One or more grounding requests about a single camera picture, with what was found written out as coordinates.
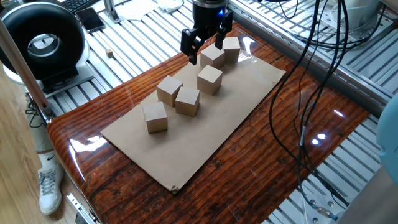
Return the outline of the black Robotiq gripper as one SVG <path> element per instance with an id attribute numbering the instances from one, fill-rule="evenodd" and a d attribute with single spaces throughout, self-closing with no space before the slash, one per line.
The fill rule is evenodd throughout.
<path id="1" fill-rule="evenodd" d="M 193 0 L 192 29 L 183 29 L 180 50 L 193 65 L 197 64 L 197 53 L 205 39 L 215 35 L 215 47 L 223 48 L 223 41 L 227 33 L 231 32 L 233 13 L 226 13 L 228 0 Z"/>

